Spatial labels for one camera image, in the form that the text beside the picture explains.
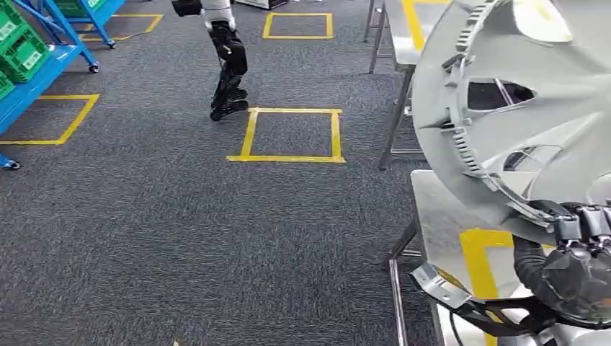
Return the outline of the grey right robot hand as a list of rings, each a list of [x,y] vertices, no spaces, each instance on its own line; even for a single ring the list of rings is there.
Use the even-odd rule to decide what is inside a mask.
[[[610,327],[610,206],[575,202],[531,203],[551,216],[556,248],[537,251],[522,283],[563,319]]]

